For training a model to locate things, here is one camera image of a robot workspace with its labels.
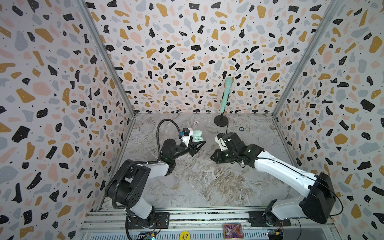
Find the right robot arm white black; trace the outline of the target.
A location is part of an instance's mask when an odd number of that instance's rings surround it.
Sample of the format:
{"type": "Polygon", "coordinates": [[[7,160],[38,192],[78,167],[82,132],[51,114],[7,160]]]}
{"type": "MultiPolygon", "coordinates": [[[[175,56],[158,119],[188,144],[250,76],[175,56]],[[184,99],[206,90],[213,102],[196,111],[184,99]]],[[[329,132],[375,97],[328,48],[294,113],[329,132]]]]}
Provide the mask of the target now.
{"type": "Polygon", "coordinates": [[[215,142],[220,147],[211,156],[215,163],[250,166],[258,172],[279,179],[299,193],[296,198],[272,200],[262,214],[264,223],[276,226],[284,220],[297,218],[307,218],[318,224],[327,223],[338,199],[332,180],[327,174],[315,175],[300,170],[274,157],[260,146],[246,146],[234,132],[218,134],[215,142]]]}

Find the mint green earbud case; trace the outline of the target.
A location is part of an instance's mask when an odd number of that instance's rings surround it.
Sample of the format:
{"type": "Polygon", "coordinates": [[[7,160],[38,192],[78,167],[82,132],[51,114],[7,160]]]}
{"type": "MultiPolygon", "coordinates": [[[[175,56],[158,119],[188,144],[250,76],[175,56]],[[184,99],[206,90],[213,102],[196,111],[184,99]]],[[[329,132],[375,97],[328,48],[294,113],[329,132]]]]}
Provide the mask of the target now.
{"type": "Polygon", "coordinates": [[[203,140],[204,140],[204,138],[202,137],[202,131],[196,130],[196,131],[193,132],[193,134],[192,134],[192,141],[194,143],[201,142],[203,140]]]}

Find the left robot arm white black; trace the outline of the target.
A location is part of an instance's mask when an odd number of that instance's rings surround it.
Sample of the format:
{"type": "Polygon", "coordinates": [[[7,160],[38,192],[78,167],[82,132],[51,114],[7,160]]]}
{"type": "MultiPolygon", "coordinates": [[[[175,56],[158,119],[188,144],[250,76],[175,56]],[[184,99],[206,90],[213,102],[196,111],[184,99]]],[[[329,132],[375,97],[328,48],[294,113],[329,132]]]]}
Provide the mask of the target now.
{"type": "Polygon", "coordinates": [[[130,216],[150,225],[155,218],[155,207],[143,197],[143,191],[149,179],[167,176],[176,167],[176,159],[186,154],[196,155],[206,141],[189,140],[187,143],[176,144],[168,139],[161,147],[160,159],[157,161],[140,162],[126,160],[113,176],[106,187],[105,194],[112,200],[115,210],[124,210],[130,216]]]}

